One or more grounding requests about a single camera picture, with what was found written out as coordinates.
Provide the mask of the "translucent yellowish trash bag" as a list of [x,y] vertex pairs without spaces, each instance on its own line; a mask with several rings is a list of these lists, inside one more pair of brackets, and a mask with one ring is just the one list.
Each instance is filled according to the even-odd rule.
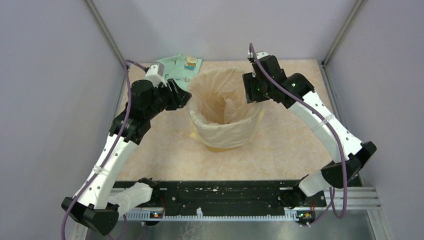
[[251,142],[265,114],[263,103],[247,103],[239,67],[209,69],[188,84],[190,136],[205,146],[239,148]]

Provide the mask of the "orange plastic trash bin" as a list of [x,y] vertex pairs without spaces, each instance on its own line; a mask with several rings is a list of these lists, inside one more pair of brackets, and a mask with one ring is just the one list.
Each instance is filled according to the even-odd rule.
[[220,148],[220,147],[212,147],[212,146],[205,146],[210,152],[213,153],[222,153],[222,152],[227,152],[227,151],[231,151],[234,149],[237,149],[237,147],[230,147],[230,148]]

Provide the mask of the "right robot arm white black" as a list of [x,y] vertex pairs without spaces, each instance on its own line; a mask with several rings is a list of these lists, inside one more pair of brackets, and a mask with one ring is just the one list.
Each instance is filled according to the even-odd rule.
[[282,104],[309,127],[332,159],[285,191],[282,204],[290,209],[307,206],[323,190],[344,189],[377,151],[376,145],[351,134],[325,106],[312,83],[300,73],[286,76],[274,55],[249,53],[247,59],[253,67],[242,76],[247,102]]

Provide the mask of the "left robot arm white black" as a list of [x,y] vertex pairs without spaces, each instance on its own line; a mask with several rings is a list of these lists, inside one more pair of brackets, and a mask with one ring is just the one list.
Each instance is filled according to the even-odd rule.
[[127,82],[125,109],[112,122],[103,152],[86,182],[61,207],[76,223],[107,236],[120,217],[133,208],[160,202],[158,183],[142,178],[121,193],[112,195],[114,184],[130,155],[151,128],[151,120],[163,111],[186,106],[192,94],[173,79],[154,85],[147,79]]

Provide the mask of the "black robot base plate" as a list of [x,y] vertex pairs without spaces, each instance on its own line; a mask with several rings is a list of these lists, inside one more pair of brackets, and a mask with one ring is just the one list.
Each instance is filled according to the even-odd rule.
[[326,207],[323,191],[304,197],[293,191],[295,180],[158,181],[151,199],[138,208],[160,208],[165,216],[283,216],[294,208]]

